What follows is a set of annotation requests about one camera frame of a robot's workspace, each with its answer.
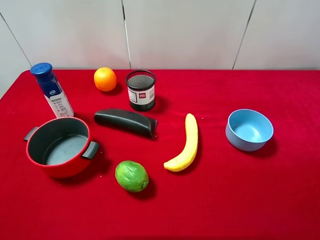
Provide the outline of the orange fruit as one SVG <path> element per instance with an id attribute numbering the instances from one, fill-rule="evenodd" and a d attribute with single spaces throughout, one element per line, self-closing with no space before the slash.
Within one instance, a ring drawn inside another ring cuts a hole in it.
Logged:
<path id="1" fill-rule="evenodd" d="M 93 79 L 97 89 L 103 92 L 112 91 L 117 84 L 116 74 L 109 67 L 101 67 L 97 69 L 94 73 Z"/>

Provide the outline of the black mesh pen holder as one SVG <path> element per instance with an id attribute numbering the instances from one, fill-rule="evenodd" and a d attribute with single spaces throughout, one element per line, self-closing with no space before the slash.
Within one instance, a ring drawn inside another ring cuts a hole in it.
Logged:
<path id="1" fill-rule="evenodd" d="M 134 70 L 125 77 L 132 109 L 146 112 L 155 106 L 156 76 L 148 70 Z"/>

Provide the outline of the yellow banana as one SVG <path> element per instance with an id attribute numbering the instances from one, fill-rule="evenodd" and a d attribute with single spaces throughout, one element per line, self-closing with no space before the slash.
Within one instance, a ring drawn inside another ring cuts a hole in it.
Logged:
<path id="1" fill-rule="evenodd" d="M 185 117 L 186 141 L 182 152 L 163 164 L 166 170 L 180 172 L 191 165 L 198 150 L 198 124 L 191 113 Z"/>

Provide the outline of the green lime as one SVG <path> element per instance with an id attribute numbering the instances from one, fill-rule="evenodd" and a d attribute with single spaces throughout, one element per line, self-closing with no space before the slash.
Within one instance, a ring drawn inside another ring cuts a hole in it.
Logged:
<path id="1" fill-rule="evenodd" d="M 145 168 L 138 162 L 126 160 L 115 168 L 118 184 L 128 192 L 138 193 L 149 184 L 149 176 Z"/>

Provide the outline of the blue bowl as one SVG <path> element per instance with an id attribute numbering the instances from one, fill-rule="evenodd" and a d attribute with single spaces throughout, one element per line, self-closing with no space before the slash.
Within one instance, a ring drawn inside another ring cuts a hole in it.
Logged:
<path id="1" fill-rule="evenodd" d="M 227 119 L 225 135 L 235 148 L 254 152 L 261 149 L 274 134 L 271 121 L 258 111 L 237 109 Z"/>

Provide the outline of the red tablecloth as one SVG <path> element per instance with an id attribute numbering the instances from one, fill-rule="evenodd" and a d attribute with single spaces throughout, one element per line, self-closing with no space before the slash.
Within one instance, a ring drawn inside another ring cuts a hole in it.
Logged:
<path id="1" fill-rule="evenodd" d="M 320 73 L 317 70 L 155 70 L 153 138 L 94 122 L 95 112 L 130 108 L 127 70 L 113 92 L 93 70 L 56 70 L 76 117 L 100 147 L 90 166 L 52 179 L 26 156 L 25 135 L 54 118 L 35 78 L 23 72 L 0 100 L 0 237 L 3 240 L 317 240 L 320 237 Z M 259 150 L 226 137 L 229 115 L 250 109 L 273 125 Z M 195 159 L 164 163 L 198 127 Z M 119 163 L 141 164 L 140 192 L 122 188 Z"/>

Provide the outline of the red cooking pot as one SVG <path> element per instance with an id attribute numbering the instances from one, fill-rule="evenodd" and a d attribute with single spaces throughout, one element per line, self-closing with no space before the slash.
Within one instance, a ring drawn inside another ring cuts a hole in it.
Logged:
<path id="1" fill-rule="evenodd" d="M 81 173 L 100 146 L 91 140 L 88 125 L 76 117 L 52 119 L 34 127 L 23 140 L 28 159 L 56 179 Z"/>

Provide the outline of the blue and white bottle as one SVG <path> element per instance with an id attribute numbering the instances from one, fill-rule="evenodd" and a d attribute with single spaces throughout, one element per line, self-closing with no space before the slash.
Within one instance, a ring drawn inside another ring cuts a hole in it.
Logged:
<path id="1" fill-rule="evenodd" d="M 57 118 L 73 117 L 74 111 L 53 72 L 53 66 L 47 62 L 37 63 L 31 67 L 30 73 L 36 78 L 36 82 L 54 115 Z"/>

